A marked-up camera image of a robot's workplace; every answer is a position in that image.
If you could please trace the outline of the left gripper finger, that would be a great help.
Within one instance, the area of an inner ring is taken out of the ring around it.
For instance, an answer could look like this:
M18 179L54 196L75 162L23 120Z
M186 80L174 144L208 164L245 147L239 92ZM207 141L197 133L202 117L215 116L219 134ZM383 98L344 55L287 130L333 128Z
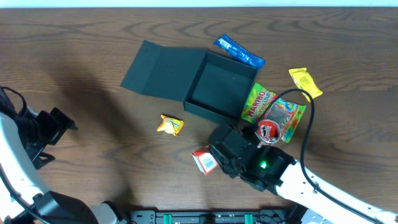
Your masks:
M58 131L56 135L53 137L51 142L49 143L50 145L56 145L60 138L65 134L66 130L71 129L71 130L78 130L74 120L69 118L64 112L59 110L58 108L54 108L50 114L55 118L55 120L58 122Z
M28 146L25 150L36 170L55 160L51 154L44 152L45 146Z

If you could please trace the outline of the red and white carton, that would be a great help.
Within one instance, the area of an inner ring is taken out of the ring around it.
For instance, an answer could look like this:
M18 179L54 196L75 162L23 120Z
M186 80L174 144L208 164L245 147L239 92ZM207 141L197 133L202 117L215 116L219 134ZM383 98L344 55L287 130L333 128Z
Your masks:
M197 164L200 172L208 175L218 167L218 163L210 153L210 147L206 146L192 152L192 157Z

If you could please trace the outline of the small red Pringles can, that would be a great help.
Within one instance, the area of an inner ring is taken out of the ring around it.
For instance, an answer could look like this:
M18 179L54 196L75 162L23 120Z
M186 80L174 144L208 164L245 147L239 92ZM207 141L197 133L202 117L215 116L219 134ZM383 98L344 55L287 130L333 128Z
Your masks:
M264 119L259 122L255 135L259 139L258 148L262 146L271 146L281 138L279 125L272 120Z

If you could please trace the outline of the dark green box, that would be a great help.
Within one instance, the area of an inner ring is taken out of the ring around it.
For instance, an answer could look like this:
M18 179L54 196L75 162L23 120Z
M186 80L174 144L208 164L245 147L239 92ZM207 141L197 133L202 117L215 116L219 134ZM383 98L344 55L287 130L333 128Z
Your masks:
M121 86L180 101L186 112L215 123L237 124L257 69L206 49L143 41Z

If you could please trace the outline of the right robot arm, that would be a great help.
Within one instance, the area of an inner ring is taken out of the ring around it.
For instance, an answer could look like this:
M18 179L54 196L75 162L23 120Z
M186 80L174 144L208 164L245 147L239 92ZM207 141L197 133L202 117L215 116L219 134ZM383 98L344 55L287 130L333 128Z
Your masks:
M291 200L332 223L397 223L397 214L365 203L319 178L278 147L272 128L230 125L209 137L210 154L231 178Z

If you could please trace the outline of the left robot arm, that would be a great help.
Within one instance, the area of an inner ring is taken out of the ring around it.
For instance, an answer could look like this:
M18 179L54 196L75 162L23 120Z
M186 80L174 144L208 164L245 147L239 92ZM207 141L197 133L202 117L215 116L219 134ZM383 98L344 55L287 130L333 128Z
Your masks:
M3 223L117 224L128 214L110 201L89 207L81 200L51 190L39 169L54 161L44 152L75 122L58 108L36 113L26 102L17 111L1 87L1 221Z

